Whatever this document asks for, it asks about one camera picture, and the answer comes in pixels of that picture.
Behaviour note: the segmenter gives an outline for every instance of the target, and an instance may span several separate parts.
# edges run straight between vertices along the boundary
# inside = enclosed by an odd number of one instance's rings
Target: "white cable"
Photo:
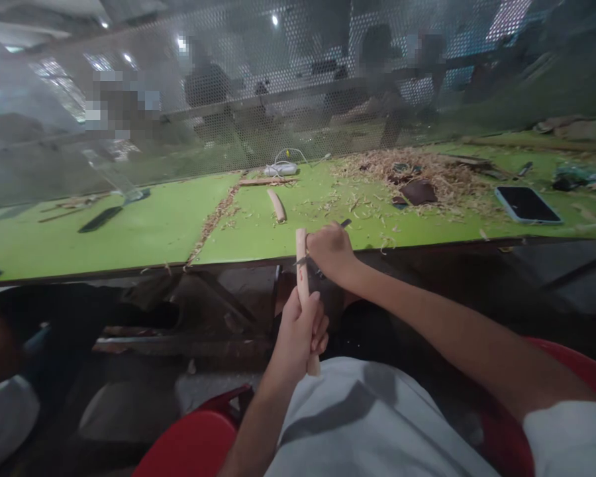
[[[278,161],[278,158],[280,157],[280,155],[285,152],[285,151],[296,151],[298,153],[300,153],[300,155],[303,157],[303,161],[305,161],[305,164],[308,165],[309,167],[311,167],[311,165],[309,164],[309,161],[307,161],[307,158],[305,157],[305,155],[303,154],[303,152],[300,149],[296,149],[296,148],[283,148],[280,150],[280,152],[278,154],[276,154],[276,157],[273,160],[273,164],[276,165],[276,162]]]
[[[273,175],[274,178],[279,177],[282,178],[283,176],[280,174],[280,171],[275,168],[274,166],[278,166],[280,164],[294,164],[293,162],[290,162],[288,160],[278,160],[278,158],[280,157],[281,154],[283,153],[288,153],[289,151],[295,151],[298,152],[302,158],[303,161],[305,161],[305,164],[308,165],[309,167],[313,167],[312,164],[309,163],[309,161],[307,160],[307,158],[305,157],[305,155],[303,154],[303,152],[300,149],[296,149],[296,148],[282,148],[278,154],[276,154],[276,157],[273,159],[273,164],[269,165],[266,164],[266,168],[269,168],[270,170],[273,170],[275,172],[275,174]],[[325,154],[324,157],[322,157],[318,162],[316,162],[315,164],[320,164],[323,160],[329,159],[331,157],[331,153],[327,153]]]

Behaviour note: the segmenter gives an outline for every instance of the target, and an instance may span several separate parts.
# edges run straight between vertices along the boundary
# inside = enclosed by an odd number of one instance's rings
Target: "green table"
[[[45,223],[38,221],[64,212],[41,212],[56,202],[1,219],[0,282],[182,265],[201,235],[205,217],[239,177],[224,174],[152,186],[150,197],[128,204],[90,233],[77,231],[103,210],[122,205],[122,197],[105,197],[89,209]]]
[[[221,220],[192,265],[241,263],[294,256],[295,229],[306,227],[308,231],[315,231],[331,220],[342,222],[346,218],[353,220],[348,232],[355,250],[380,248],[384,243],[389,246],[394,243],[399,248],[485,242],[486,237],[596,239],[596,224],[583,217],[573,206],[580,204],[596,217],[596,193],[564,193],[550,187],[557,163],[570,157],[557,152],[528,152],[514,148],[457,144],[429,146],[425,150],[489,158],[504,170],[516,172],[528,161],[534,162],[534,167],[525,180],[498,184],[530,186],[537,191],[545,189],[542,192],[543,198],[559,213],[564,225],[523,225],[513,222],[504,211],[482,218],[477,211],[468,209],[467,203],[461,207],[464,212],[461,218],[463,223],[454,221],[455,217],[450,214],[425,212],[418,216],[412,207],[408,211],[399,211],[390,205],[390,196],[383,184],[337,180],[330,174],[331,164],[323,162],[312,168],[302,165],[299,181],[295,185],[274,187],[287,213],[287,222],[284,224],[275,223],[266,187],[240,188],[234,198],[234,203],[240,210],[233,217]],[[596,157],[584,158],[583,161],[596,168]],[[334,190],[340,199],[330,204],[330,210],[326,214],[322,206],[330,203]],[[353,194],[363,199],[366,196],[373,201],[373,205],[379,205],[383,221],[377,218],[374,209],[368,205],[359,205],[353,210],[360,219],[350,213],[348,202]]]
[[[525,181],[503,184],[545,189],[543,197],[565,224],[557,227],[522,225],[512,222],[502,211],[482,218],[477,211],[468,209],[467,203],[462,207],[463,223],[454,221],[450,214],[434,211],[421,216],[413,210],[398,211],[390,205],[383,184],[337,180],[330,174],[332,164],[323,162],[313,167],[302,165],[295,185],[274,188],[287,212],[284,224],[275,223],[267,187],[240,188],[234,198],[234,204],[240,209],[235,215],[221,219],[193,261],[192,270],[221,264],[269,264],[292,257],[295,255],[295,229],[307,227],[308,231],[315,231],[331,220],[345,218],[353,220],[349,233],[356,250],[379,249],[382,244],[398,248],[485,244],[485,238],[491,240],[488,245],[497,246],[495,239],[520,242],[521,237],[527,236],[596,239],[596,224],[573,206],[580,204],[596,217],[596,193],[563,193],[550,188],[552,173],[562,159],[560,152],[457,144],[426,149],[490,158],[508,171],[519,171],[526,162],[533,161],[534,168]],[[596,157],[583,160],[596,168]],[[149,198],[127,205],[104,227],[91,233],[79,234],[77,230],[102,210],[120,205],[121,197],[106,197],[90,209],[47,223],[38,221],[61,211],[41,211],[55,203],[38,204],[16,217],[2,219],[0,269],[4,274],[0,282],[105,277],[119,272],[138,273],[148,267],[163,268],[166,264],[181,267],[201,236],[205,218],[239,177],[237,173],[223,174],[153,186]],[[381,219],[364,204],[354,209],[360,219],[350,213],[348,201],[353,194],[366,196],[380,206]],[[339,197],[338,201],[325,211],[323,205],[330,203],[334,195]],[[4,213],[5,209],[0,210],[0,215]]]

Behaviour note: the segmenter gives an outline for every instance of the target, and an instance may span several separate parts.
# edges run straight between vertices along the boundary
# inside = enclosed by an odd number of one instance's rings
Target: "ceiling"
[[[108,26],[99,0],[0,0],[0,43],[31,48]]]

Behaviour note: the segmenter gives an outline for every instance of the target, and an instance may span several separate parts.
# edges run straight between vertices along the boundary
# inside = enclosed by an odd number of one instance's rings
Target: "perforated metal sheet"
[[[596,113],[596,94],[573,88],[579,70],[596,76],[596,1],[581,3],[165,2],[137,19],[130,1],[103,2],[126,23],[0,53],[0,115],[30,119],[0,135],[0,205],[105,189],[85,148],[149,184],[288,147],[318,160]]]

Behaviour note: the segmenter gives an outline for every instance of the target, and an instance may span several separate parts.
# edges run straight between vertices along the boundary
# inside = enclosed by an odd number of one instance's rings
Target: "red plastic chair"
[[[215,477],[234,444],[240,417],[234,398],[251,398],[248,384],[213,397],[182,417],[152,445],[132,477]]]
[[[567,366],[596,392],[596,361],[560,344],[527,338]],[[534,476],[534,459],[522,427],[496,400],[479,410],[483,429],[482,455],[505,477]]]

